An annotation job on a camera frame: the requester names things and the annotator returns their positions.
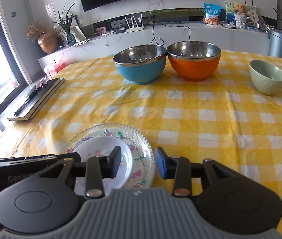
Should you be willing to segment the grey metal trash bin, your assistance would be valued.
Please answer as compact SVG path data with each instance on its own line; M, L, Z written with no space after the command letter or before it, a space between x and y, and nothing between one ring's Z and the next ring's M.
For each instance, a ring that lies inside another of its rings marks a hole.
M270 29L268 36L270 39L268 55L282 58L282 31Z

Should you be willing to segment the small white plate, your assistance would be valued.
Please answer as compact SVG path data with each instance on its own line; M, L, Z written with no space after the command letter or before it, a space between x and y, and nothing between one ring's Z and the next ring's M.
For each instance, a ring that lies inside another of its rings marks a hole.
M67 149L68 153L78 153L82 162L86 162L91 157L108 156L116 146L121 148L121 163L115 178L102 180L105 195L108 195L112 189L124 188L132 174L132 153L128 145L112 136L88 136Z

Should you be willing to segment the black pen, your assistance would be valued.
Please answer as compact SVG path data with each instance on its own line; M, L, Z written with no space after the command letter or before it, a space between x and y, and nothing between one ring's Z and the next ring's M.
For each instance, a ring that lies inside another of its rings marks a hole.
M22 110L27 106L27 104L37 95L39 90L41 90L41 88L38 88L35 86L34 88L32 88L29 91L25 102L14 112L15 117L18 116L22 112Z

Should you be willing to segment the blue steel bowl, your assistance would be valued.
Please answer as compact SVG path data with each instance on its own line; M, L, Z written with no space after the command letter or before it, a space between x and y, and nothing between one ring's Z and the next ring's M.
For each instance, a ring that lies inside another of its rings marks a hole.
M146 44L133 46L113 57L114 66L126 80L145 85L154 82L163 72L167 50L164 46Z

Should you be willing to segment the clear patterned glass plate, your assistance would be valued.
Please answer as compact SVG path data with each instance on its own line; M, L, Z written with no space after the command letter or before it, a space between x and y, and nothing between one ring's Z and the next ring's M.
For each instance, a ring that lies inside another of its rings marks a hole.
M133 169L124 189L142 189L152 185L155 174L154 153L148 140L137 129L120 123L95 125L77 134L65 145L62 153L68 153L67 149L71 145L88 136L112 136L128 145L132 153Z

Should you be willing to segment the orange steel bowl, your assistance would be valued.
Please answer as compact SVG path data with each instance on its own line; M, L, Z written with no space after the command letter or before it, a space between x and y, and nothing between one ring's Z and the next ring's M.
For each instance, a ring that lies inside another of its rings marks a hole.
M167 47L173 70L189 81L202 81L217 70L222 50L215 44L202 41L182 41Z

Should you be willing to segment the white marble tv console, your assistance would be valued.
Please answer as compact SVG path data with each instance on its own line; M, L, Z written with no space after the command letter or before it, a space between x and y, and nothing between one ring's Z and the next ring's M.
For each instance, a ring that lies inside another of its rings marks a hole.
M222 50L260 55L268 54L270 41L264 32L227 29L223 26L203 23L166 23L146 26L142 31L98 36L84 44L64 47L38 59L38 62L42 68L51 62L64 61L66 64L73 64L115 55L137 45L159 44L168 47L173 43L185 40L209 42L219 46Z

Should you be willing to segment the pink storage box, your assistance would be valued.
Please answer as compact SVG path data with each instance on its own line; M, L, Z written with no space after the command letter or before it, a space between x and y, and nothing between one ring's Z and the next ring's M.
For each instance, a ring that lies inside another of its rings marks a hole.
M64 61L59 62L51 62L44 68L44 72L48 79L52 79L57 73L59 73L62 69L66 67L66 63Z

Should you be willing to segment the teddy bear toy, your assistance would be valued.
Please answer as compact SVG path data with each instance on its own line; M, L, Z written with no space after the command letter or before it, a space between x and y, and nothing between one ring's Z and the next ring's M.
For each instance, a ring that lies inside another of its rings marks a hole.
M245 5L243 3L234 3L234 13L238 15L245 15Z

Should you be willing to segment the blue snack bag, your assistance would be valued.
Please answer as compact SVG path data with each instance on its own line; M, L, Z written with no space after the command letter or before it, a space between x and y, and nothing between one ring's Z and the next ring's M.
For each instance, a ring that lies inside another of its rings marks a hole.
M221 11L222 7L219 5L204 3L204 23L208 25L218 25Z

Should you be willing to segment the yellow checkered tablecloth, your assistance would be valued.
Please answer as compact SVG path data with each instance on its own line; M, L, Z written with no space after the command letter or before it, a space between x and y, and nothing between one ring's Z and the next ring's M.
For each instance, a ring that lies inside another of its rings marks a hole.
M212 158L267 186L282 199L282 89L271 95L252 84L252 60L282 70L282 59L223 51L217 71L193 83L170 64L158 80L139 86L123 79L111 57L67 66L62 86L30 123L15 123L14 157L61 153L74 136L99 123L138 129L152 147ZM282 234L282 219L278 226Z

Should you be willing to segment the green plant in blue vase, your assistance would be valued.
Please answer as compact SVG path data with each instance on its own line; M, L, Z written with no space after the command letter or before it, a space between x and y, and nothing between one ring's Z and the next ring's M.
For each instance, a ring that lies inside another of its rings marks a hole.
M74 6L75 2L69 7L68 10L63 9L61 12L58 11L58 19L59 21L50 21L50 23L58 24L63 31L66 33L66 42L69 46L73 46L75 44L75 37L70 31L70 27L72 25L72 19L74 17L73 14L69 14L70 10Z

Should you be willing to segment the white wifi router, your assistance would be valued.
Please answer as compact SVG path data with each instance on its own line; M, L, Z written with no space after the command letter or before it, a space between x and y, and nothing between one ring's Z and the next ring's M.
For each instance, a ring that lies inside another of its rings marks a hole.
M125 17L125 22L126 22L126 25L127 25L126 33L144 30L142 15L140 15L138 20L136 19L136 17L134 15L130 15L130 19Z

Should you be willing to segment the green ceramic bowl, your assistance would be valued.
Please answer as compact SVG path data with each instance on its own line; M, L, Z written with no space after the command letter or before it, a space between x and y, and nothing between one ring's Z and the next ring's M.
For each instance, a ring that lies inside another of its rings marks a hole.
M255 89L271 96L282 89L282 70L267 61L252 60L249 73Z

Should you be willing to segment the green picture book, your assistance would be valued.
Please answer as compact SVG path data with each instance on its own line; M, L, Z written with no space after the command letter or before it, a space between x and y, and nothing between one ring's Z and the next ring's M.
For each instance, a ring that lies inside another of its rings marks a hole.
M235 13L234 13L234 3L235 2L229 2L226 1L225 2L225 7L226 7L226 23L228 24L236 24L236 20L235 20ZM254 5L248 5L248 4L244 4L245 5L245 15L248 16L248 12L250 10L256 11L256 7Z

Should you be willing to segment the golden acorn vase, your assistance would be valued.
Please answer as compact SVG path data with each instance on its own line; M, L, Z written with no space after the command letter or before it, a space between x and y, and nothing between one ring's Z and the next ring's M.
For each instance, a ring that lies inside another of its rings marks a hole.
M53 32L47 32L40 35L38 45L47 54L51 54L57 50L57 37Z

